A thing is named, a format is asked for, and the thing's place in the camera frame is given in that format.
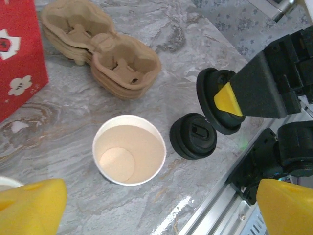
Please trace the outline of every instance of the white flower pattern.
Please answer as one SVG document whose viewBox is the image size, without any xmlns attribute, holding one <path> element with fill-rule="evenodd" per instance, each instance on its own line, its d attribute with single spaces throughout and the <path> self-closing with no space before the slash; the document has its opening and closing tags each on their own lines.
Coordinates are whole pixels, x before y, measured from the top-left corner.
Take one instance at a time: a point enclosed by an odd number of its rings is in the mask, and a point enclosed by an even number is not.
<svg viewBox="0 0 313 235">
<path fill-rule="evenodd" d="M 8 95 L 21 95 L 27 88 L 31 87 L 31 85 L 32 81 L 30 75 L 27 75 L 23 78 L 14 78 L 10 82 L 11 90 L 8 92 Z"/>
</svg>

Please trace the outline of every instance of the black lid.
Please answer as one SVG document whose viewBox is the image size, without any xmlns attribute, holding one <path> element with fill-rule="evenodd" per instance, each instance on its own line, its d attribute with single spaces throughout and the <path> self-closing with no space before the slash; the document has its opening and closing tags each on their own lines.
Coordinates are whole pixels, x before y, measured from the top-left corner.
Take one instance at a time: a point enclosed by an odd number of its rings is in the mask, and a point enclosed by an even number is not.
<svg viewBox="0 0 313 235">
<path fill-rule="evenodd" d="M 208 157 L 214 152 L 217 134 L 204 116 L 191 113 L 181 117 L 172 125 L 170 141 L 180 156 L 197 160 Z"/>
<path fill-rule="evenodd" d="M 221 111 L 214 102 L 214 96 L 233 75 L 234 71 L 207 68 L 197 78 L 197 95 L 202 111 L 212 126 L 224 135 L 237 132 L 246 118 Z"/>
</svg>

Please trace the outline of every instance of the cup bottom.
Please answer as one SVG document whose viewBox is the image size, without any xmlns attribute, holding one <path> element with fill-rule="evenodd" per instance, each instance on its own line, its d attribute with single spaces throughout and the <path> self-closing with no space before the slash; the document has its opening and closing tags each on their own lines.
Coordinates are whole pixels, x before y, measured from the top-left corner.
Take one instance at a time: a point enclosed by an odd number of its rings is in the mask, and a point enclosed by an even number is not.
<svg viewBox="0 0 313 235">
<path fill-rule="evenodd" d="M 102 154 L 99 164 L 109 177 L 119 182 L 130 179 L 135 171 L 133 155 L 121 147 L 108 149 Z"/>
</svg>

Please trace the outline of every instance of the stacked cup carriers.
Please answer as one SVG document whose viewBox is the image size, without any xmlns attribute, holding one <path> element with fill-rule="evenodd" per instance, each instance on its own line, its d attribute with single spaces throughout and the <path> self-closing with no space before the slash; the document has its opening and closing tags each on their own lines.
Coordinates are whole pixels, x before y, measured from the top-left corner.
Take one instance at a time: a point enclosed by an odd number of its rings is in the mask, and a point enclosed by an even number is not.
<svg viewBox="0 0 313 235">
<path fill-rule="evenodd" d="M 158 55 L 135 38 L 119 35 L 112 19 L 87 0 L 57 0 L 41 14 L 46 38 L 120 99 L 140 98 L 161 71 Z"/>
</svg>

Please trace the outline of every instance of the yellow robot part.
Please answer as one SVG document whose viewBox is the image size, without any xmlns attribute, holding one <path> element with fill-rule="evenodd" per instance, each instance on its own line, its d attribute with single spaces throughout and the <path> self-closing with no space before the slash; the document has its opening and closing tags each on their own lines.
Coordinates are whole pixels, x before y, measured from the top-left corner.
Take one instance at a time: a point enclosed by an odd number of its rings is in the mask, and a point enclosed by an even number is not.
<svg viewBox="0 0 313 235">
<path fill-rule="evenodd" d="M 214 102 L 219 110 L 242 116 L 241 109 L 229 82 L 214 96 Z"/>
<path fill-rule="evenodd" d="M 313 189 L 263 179 L 257 201 L 269 235 L 313 234 Z"/>
<path fill-rule="evenodd" d="M 61 179 L 0 192 L 0 235 L 55 235 L 66 200 Z"/>
</svg>

